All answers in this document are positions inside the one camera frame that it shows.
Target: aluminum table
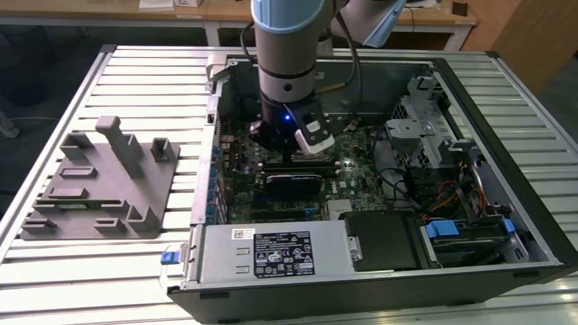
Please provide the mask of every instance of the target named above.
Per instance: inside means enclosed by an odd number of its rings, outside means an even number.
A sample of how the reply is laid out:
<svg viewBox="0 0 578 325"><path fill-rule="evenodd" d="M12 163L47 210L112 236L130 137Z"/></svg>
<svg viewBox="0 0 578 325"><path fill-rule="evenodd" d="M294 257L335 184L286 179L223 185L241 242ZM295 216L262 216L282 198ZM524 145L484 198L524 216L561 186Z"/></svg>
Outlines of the aluminum table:
<svg viewBox="0 0 578 325"><path fill-rule="evenodd" d="M213 54L239 48L104 46L47 146L0 222L0 323L198 324L171 302L166 286L182 266L160 267L160 252L187 241L198 150L209 102ZM349 51L337 50L338 56ZM443 57L528 179L578 247L578 145L500 58L481 52L363 50L363 56ZM23 241L20 224L64 157L63 135L87 131L92 142L100 115L123 118L140 142L167 137L182 145L166 207L163 233L154 240ZM467 137L463 122L457 124ZM378 313L279 320L269 324L576 324L578 279L516 289L486 303Z"/></svg>

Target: wooden desk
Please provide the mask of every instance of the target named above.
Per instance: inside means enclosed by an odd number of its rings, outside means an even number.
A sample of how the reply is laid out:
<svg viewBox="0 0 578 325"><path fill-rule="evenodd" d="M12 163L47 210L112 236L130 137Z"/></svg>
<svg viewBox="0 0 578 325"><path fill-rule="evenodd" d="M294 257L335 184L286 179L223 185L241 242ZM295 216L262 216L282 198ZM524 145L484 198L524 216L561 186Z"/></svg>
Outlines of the wooden desk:
<svg viewBox="0 0 578 325"><path fill-rule="evenodd" d="M0 0L0 24L203 27L207 8L209 0L171 12L139 12L139 0Z"/></svg>
<svg viewBox="0 0 578 325"><path fill-rule="evenodd" d="M221 44L221 28L243 28L250 19L250 0L205 0L201 7L175 7L172 12L139 12L139 0L0 0L0 24L202 27L210 46ZM461 17L437 9L415 10L414 19L411 12L403 12L394 31L449 33L446 50L459 50L478 24L474 16Z"/></svg>
<svg viewBox="0 0 578 325"><path fill-rule="evenodd" d="M210 46L219 46L219 28L243 28L251 21L250 0L206 0L209 1L206 28ZM449 0L443 0L443 7L449 7ZM395 32L449 33L446 51L459 51L470 33L478 24L477 17L470 13L467 17L447 14L438 9L415 9L413 13L405 11L399 17Z"/></svg>

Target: circuit board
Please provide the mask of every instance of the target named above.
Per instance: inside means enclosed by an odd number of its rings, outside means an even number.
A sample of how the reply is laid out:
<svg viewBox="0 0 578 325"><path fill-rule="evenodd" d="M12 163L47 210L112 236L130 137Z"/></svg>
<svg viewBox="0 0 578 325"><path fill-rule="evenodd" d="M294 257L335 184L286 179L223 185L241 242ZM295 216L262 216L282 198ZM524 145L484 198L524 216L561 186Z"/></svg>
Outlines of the circuit board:
<svg viewBox="0 0 578 325"><path fill-rule="evenodd" d="M263 190L266 175L259 167L266 163L282 163L283 157L282 153L265 150L249 138L247 128L249 125L230 127L229 135L222 137L229 223L286 221L255 217L279 211L305 211L306 218L299 221L329 220L325 209L329 200L350 200L353 211L387 208L370 157L375 139L373 127L346 130L337 136L335 144L314 156L303 156L301 153L293 155L295 163L315 161L335 166L335 175L322 178L319 194L301 200L279 200L267 196Z"/></svg>

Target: blue clip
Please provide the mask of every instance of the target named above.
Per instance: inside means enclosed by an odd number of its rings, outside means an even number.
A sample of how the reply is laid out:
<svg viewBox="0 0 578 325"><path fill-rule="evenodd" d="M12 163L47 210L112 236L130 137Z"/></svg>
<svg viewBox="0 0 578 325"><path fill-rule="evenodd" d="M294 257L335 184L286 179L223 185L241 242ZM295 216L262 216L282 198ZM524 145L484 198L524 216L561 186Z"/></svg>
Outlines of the blue clip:
<svg viewBox="0 0 578 325"><path fill-rule="evenodd" d="M505 223L505 228L506 228L509 235L514 234L516 233L516 227L514 227L513 221L510 219L505 219L502 222Z"/></svg>
<svg viewBox="0 0 578 325"><path fill-rule="evenodd" d="M427 237L430 237L430 238L437 237L437 231L435 231L434 225L431 223L429 225L426 225L426 233L427 233Z"/></svg>
<svg viewBox="0 0 578 325"><path fill-rule="evenodd" d="M160 264L162 265L174 265L179 264L179 256L180 253L176 252L162 252L160 253Z"/></svg>
<svg viewBox="0 0 578 325"><path fill-rule="evenodd" d="M426 232L430 238L443 236L459 236L459 230L455 222L451 220L437 220L426 225Z"/></svg>

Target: power supply label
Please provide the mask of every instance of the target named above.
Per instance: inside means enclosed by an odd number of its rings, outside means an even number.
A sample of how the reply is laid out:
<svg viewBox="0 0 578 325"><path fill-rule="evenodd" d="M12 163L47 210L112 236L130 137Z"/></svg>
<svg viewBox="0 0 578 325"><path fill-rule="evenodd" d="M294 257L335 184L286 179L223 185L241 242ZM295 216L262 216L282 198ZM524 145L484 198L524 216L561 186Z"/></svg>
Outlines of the power supply label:
<svg viewBox="0 0 578 325"><path fill-rule="evenodd" d="M315 274L314 249L309 232L255 234L254 274L258 278Z"/></svg>

